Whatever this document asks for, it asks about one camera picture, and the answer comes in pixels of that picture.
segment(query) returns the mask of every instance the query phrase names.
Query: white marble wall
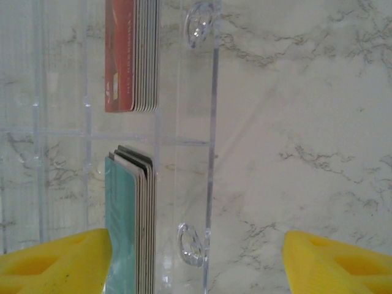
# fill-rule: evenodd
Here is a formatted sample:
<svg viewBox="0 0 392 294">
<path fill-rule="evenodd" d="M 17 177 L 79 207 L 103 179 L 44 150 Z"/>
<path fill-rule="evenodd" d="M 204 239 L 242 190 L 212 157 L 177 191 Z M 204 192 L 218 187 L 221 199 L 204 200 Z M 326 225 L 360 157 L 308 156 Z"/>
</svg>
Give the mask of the white marble wall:
<svg viewBox="0 0 392 294">
<path fill-rule="evenodd" d="M 290 293 L 284 233 L 392 254 L 392 3 L 226 0 L 210 288 Z"/>
</svg>

